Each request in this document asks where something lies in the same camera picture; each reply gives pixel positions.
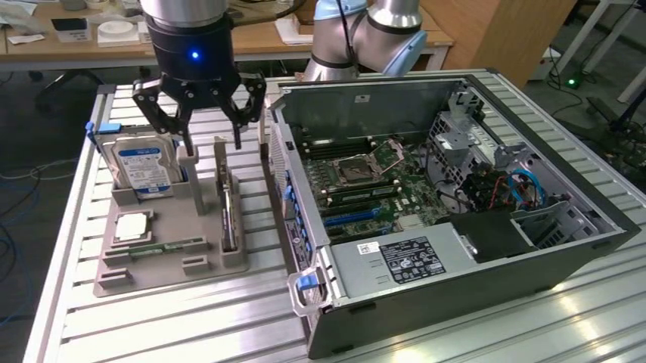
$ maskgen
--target wooden cabinet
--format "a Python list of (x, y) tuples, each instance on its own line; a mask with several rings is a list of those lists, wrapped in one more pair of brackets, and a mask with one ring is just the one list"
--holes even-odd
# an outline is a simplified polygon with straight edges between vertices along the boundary
[(421, 0), (454, 38), (445, 69), (493, 67), (524, 87), (577, 0)]

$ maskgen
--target red cable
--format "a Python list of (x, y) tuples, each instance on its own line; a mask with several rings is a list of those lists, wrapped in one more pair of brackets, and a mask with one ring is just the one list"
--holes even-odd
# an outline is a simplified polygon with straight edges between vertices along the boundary
[(496, 180), (496, 186), (494, 186), (494, 195), (492, 195), (492, 203), (489, 204), (489, 209), (494, 208), (494, 202), (496, 202), (496, 195), (498, 194), (498, 186), (501, 184), (501, 180), (504, 180), (506, 177), (505, 176), (501, 176), (497, 180)]

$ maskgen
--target barcode sticker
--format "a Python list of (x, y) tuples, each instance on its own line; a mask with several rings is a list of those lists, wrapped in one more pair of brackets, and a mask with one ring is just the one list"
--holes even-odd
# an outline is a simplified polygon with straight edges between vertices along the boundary
[(360, 248), (360, 254), (368, 255), (369, 253), (380, 252), (380, 242), (370, 242), (369, 244), (360, 244), (357, 246)]

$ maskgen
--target power supply label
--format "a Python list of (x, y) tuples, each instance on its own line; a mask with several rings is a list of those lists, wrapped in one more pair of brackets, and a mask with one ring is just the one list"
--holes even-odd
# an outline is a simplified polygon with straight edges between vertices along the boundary
[(398, 284), (446, 273), (442, 261), (426, 237), (380, 246), (386, 265)]

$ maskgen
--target label sticker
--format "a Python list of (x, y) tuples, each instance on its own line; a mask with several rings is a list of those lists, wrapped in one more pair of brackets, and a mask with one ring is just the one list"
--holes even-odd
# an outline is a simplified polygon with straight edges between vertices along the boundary
[(368, 255), (369, 253), (380, 252), (380, 242), (370, 242), (369, 244), (358, 244), (360, 254)]
[(159, 193), (171, 188), (169, 171), (159, 164), (165, 158), (162, 149), (150, 147), (119, 151), (133, 189), (139, 193)]
[(393, 279), (406, 284), (446, 273), (442, 261), (426, 237), (405, 240), (381, 247)]
[(378, 195), (382, 195), (382, 194), (390, 194), (394, 191), (396, 191), (394, 187), (378, 189), (378, 190), (373, 191), (373, 196), (377, 197)]
[(350, 197), (343, 197), (342, 201), (347, 202), (349, 200), (366, 199), (366, 198), (370, 198), (370, 197), (372, 197), (372, 194), (360, 194), (360, 195), (353, 195)]

